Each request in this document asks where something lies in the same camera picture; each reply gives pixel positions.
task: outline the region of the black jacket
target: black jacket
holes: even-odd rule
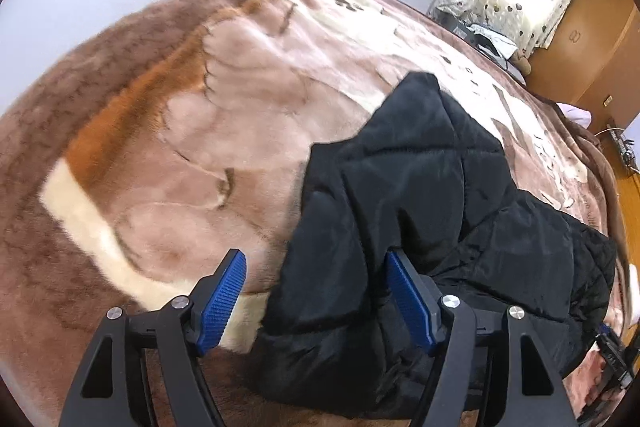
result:
[[[389,247],[473,308],[522,306],[562,375],[593,343],[616,259],[607,237],[518,190],[500,142],[432,74],[410,73],[356,137],[312,147],[302,217],[252,349],[263,396],[412,416],[432,360],[386,287]]]

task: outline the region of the blue gripper pad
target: blue gripper pad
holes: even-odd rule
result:
[[[414,343],[430,355],[438,343],[440,308],[404,252],[387,252],[386,283]]]
[[[195,333],[194,345],[200,357],[220,343],[245,278],[244,254],[231,249],[216,272],[200,279],[191,293],[194,301],[191,325]]]

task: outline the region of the blanket pattern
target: blanket pattern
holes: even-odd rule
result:
[[[464,42],[393,0],[167,0],[69,53],[0,119],[0,375],[31,422],[57,424],[107,309],[158,309],[240,248],[248,278],[204,360],[227,424],[406,425],[268,403],[242,375],[310,145],[353,136],[411,70],[434,73],[501,141],[519,188],[618,241],[610,321],[622,329],[610,167],[588,134]],[[171,425],[158,361],[148,365]],[[586,393],[573,394],[579,409]]]

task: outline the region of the brown blanket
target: brown blanket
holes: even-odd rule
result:
[[[519,188],[619,242],[621,329],[613,174],[551,105],[393,0],[167,0],[62,58],[0,120],[0,375],[31,422],[56,424],[107,309],[159,308],[235,247],[247,282],[204,361],[229,427],[406,425],[267,403],[239,375],[298,219],[310,144],[352,136],[410,70],[436,74],[501,140]]]

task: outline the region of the wooden cabinet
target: wooden cabinet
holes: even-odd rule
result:
[[[549,49],[530,58],[527,87],[591,111],[598,130],[609,116],[629,124],[640,110],[640,89],[631,86],[634,71],[640,70],[638,29],[633,0],[572,0]],[[609,94],[612,104],[605,108]]]
[[[593,132],[612,118],[626,127],[640,112],[640,13],[635,10],[622,42],[593,84],[580,97],[579,107],[591,111]]]

